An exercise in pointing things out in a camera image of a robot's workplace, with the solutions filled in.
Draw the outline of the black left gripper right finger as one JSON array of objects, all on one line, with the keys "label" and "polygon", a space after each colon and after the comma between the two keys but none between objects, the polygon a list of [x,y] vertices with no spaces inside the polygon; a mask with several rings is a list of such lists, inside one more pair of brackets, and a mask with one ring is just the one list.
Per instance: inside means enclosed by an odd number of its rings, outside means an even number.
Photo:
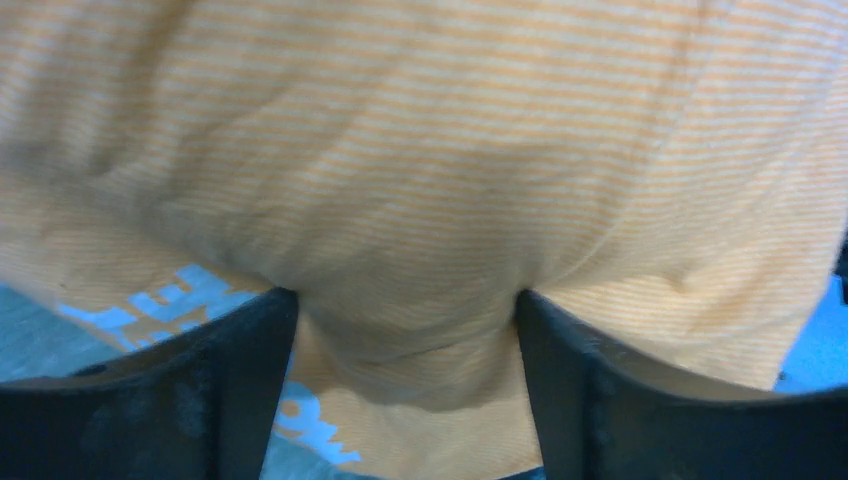
[{"label": "black left gripper right finger", "polygon": [[518,296],[529,403],[550,479],[843,479],[847,392],[786,395],[646,355],[544,297]]}]

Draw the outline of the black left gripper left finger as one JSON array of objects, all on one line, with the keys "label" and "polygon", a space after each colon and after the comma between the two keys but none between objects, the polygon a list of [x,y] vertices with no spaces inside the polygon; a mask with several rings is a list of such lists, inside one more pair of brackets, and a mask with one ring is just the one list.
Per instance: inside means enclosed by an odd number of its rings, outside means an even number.
[{"label": "black left gripper left finger", "polygon": [[5,479],[257,479],[296,331],[275,288],[70,375],[1,386]]}]

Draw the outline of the blue and orange pillowcase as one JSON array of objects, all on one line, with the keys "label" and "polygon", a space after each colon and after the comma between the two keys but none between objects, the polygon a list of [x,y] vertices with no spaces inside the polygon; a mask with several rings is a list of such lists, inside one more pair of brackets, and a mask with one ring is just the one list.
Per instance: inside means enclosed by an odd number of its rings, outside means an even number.
[{"label": "blue and orange pillowcase", "polygon": [[302,301],[278,431],[536,467],[515,296],[770,389],[847,213],[843,1],[5,1],[1,280],[124,351]]}]

